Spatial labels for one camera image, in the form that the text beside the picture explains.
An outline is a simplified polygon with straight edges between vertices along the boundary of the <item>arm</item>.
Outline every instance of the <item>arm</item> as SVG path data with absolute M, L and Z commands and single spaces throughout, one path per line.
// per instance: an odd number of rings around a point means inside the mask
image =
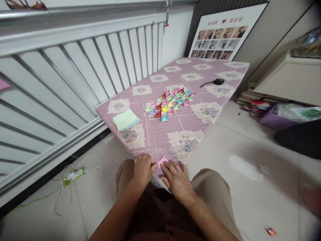
M 90 237 L 90 241 L 124 239 L 136 205 L 157 166 L 152 157 L 147 155 L 134 161 L 133 179 Z
M 163 182 L 171 190 L 174 197 L 187 209 L 207 240 L 237 241 L 238 239 L 194 192 L 188 179 L 186 166 L 180 163 L 180 167 L 175 162 L 164 164 L 161 164 L 161 168 L 166 175 L 166 177 L 162 177 Z

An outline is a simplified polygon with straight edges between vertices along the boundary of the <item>white radiator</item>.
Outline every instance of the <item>white radiator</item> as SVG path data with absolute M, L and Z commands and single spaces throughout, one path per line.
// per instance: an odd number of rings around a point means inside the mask
M 0 37 L 0 188 L 101 121 L 95 107 L 162 65 L 166 14 Z

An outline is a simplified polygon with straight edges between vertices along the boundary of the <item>power strip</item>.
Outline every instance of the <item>power strip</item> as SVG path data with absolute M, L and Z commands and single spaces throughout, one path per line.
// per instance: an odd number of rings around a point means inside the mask
M 83 176 L 85 174 L 85 168 L 82 167 L 78 171 L 71 170 L 72 172 L 68 173 L 67 177 L 64 177 L 63 179 L 63 186 L 66 187 L 69 184 L 73 183 L 76 181 L 78 178 Z

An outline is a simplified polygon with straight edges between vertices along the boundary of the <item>person's left hand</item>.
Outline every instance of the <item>person's left hand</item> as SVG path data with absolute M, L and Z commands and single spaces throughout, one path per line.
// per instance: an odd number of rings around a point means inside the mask
M 158 167 L 153 158 L 149 155 L 142 155 L 134 161 L 133 181 L 139 188 L 145 190 L 151 180 L 155 169 Z

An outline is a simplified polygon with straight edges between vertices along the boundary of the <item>green cable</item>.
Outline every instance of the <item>green cable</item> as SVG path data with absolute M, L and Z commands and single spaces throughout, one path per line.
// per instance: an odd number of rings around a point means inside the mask
M 54 191 L 53 193 L 51 193 L 51 194 L 49 194 L 49 195 L 47 195 L 47 196 L 45 196 L 45 197 L 36 199 L 36 200 L 34 200 L 34 201 L 32 201 L 32 202 L 29 202 L 29 203 L 27 203 L 27 204 L 24 204 L 24 205 L 19 205 L 19 206 L 16 207 L 14 210 L 12 210 L 11 212 L 9 212 L 6 216 L 4 216 L 3 220 L 6 220 L 11 214 L 13 214 L 13 213 L 14 213 L 15 211 L 17 211 L 19 208 L 26 207 L 26 206 L 28 206 L 28 205 L 30 205 L 30 204 L 32 204 L 32 203 L 35 203 L 35 202 L 37 202 L 37 201 L 40 201 L 40 200 L 43 200 L 43 199 L 46 199 L 46 198 L 50 197 L 51 195 L 55 194 L 60 188 L 61 188 L 61 186 L 58 187 L 58 189 L 57 189 L 56 191 Z

